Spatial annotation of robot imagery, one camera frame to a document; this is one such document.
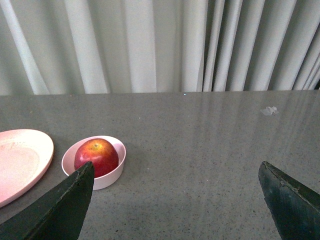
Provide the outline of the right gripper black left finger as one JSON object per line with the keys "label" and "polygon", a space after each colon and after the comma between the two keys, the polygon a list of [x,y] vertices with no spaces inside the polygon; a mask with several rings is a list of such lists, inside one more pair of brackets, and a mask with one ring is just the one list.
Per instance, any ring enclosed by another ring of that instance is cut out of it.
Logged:
{"label": "right gripper black left finger", "polygon": [[91,162],[0,225],[2,240],[76,240],[91,201]]}

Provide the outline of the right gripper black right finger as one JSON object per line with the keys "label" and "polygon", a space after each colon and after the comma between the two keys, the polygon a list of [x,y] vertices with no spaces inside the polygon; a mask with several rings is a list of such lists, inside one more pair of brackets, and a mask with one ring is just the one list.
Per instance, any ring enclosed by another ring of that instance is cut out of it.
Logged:
{"label": "right gripper black right finger", "polygon": [[320,238],[320,195],[317,192],[267,161],[261,163],[258,179],[281,239]]}

